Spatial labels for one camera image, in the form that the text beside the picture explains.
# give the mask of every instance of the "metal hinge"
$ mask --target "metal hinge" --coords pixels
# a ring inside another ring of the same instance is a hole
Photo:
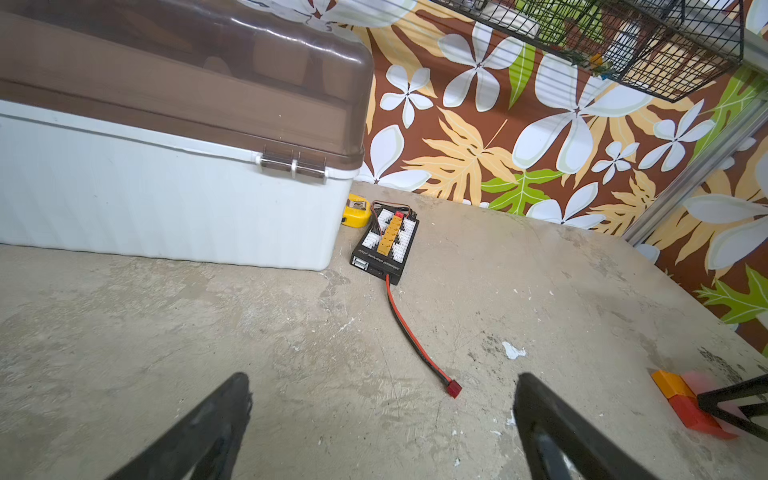
[[[280,154],[276,152],[267,152],[266,148],[257,161],[262,168],[290,172],[292,178],[297,175],[315,178],[317,180],[326,180],[326,159],[323,158],[322,164],[317,161],[302,160],[301,151],[294,156],[293,151],[290,154]]]

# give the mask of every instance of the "yellow tape measure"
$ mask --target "yellow tape measure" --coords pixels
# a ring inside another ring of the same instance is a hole
[[[371,218],[371,204],[363,197],[349,194],[344,208],[341,224],[348,227],[363,228]]]

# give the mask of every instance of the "red wire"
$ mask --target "red wire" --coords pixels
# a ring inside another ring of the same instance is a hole
[[[427,359],[429,362],[429,365],[435,368],[438,372],[440,372],[441,375],[445,377],[445,379],[448,380],[448,382],[451,382],[451,377],[447,376],[445,372],[443,372],[440,367],[438,367],[431,358],[429,358],[429,355],[427,355],[427,352],[424,351],[424,347],[422,347],[422,344],[419,343],[419,341],[416,339],[416,337],[413,335],[413,332],[408,327],[408,323],[406,323],[405,320],[402,319],[402,315],[400,315],[400,311],[397,310],[397,305],[395,305],[395,299],[392,297],[392,289],[389,288],[389,275],[386,276],[386,294],[389,296],[389,303],[392,304],[392,309],[395,310],[395,314],[397,315],[398,320],[400,320],[400,323],[402,326],[406,329],[406,332],[408,332],[408,335],[411,337],[413,342],[416,344],[416,348],[419,349],[419,351],[422,353],[424,358]]]

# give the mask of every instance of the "yellow xt60 connector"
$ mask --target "yellow xt60 connector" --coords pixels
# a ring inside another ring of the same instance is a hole
[[[392,244],[397,238],[397,233],[400,231],[402,225],[402,218],[395,215],[390,221],[389,226],[386,228],[386,232],[382,237],[382,241],[379,242],[379,248],[376,249],[378,253],[386,256],[389,255],[389,251],[392,249]]]

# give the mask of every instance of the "brown transparent lid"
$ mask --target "brown transparent lid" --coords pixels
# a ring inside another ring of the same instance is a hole
[[[0,98],[359,167],[370,52],[258,7],[0,0]]]

